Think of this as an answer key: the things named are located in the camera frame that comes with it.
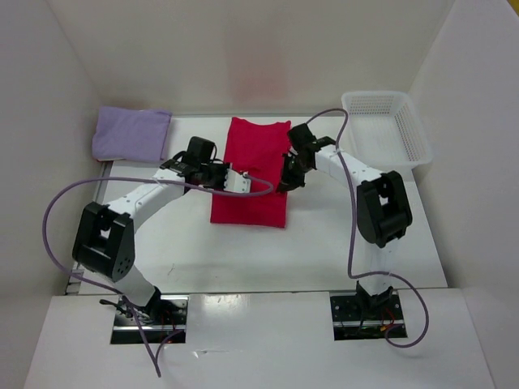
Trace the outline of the pink t shirt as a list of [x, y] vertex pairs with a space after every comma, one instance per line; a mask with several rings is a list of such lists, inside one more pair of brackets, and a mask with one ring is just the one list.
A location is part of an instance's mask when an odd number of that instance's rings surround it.
[[[277, 186], [281, 180], [284, 155], [290, 149], [291, 122], [259, 125], [242, 118], [231, 120], [224, 161]], [[253, 198], [214, 195], [210, 222], [244, 224], [283, 229], [286, 226], [287, 195], [273, 191]]]

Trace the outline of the lavender t shirt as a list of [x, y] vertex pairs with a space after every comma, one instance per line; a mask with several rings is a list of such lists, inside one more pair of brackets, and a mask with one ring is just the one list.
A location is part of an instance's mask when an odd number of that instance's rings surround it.
[[102, 106], [92, 137], [94, 159], [155, 163], [165, 156], [172, 113], [159, 109], [124, 109]]

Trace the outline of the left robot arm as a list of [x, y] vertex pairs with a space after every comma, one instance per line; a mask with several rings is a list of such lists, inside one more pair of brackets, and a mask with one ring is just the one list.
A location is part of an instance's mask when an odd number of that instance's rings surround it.
[[142, 323], [154, 323], [172, 312], [159, 288], [135, 265], [135, 233], [167, 204], [193, 186], [222, 190], [229, 165], [214, 160], [214, 142], [194, 136], [187, 150], [162, 163], [149, 183], [107, 204], [91, 202], [82, 212], [72, 249], [73, 258], [104, 276], [133, 304]]

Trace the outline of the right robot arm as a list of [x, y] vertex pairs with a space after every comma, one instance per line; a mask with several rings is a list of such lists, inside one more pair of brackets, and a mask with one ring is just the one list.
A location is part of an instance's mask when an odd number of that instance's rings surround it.
[[283, 155], [277, 192], [305, 186], [305, 175], [311, 170], [353, 189], [352, 230], [364, 243], [362, 264], [367, 274], [356, 279], [355, 308], [360, 318], [372, 319], [389, 303], [398, 242], [413, 221], [403, 179], [396, 171], [384, 173], [365, 165], [337, 148], [328, 136], [316, 138], [307, 124], [293, 127], [288, 138], [291, 149]]

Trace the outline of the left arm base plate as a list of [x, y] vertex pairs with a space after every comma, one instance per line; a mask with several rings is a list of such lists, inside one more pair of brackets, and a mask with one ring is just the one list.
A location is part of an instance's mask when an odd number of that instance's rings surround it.
[[[136, 311], [145, 338], [150, 344], [160, 344], [168, 336], [169, 344], [183, 344], [186, 340], [187, 311], [189, 297], [187, 295], [164, 295], [165, 313], [158, 318], [150, 318]], [[102, 305], [115, 308], [114, 323], [110, 343], [115, 345], [142, 344], [143, 340], [135, 319], [122, 299], [117, 303], [100, 300]]]

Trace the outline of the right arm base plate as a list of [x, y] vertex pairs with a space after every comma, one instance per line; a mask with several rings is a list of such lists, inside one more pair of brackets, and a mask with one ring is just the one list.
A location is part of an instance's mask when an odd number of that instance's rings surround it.
[[364, 312], [354, 292], [329, 296], [335, 341], [389, 339], [407, 337], [401, 300], [393, 292], [388, 302], [372, 312]]

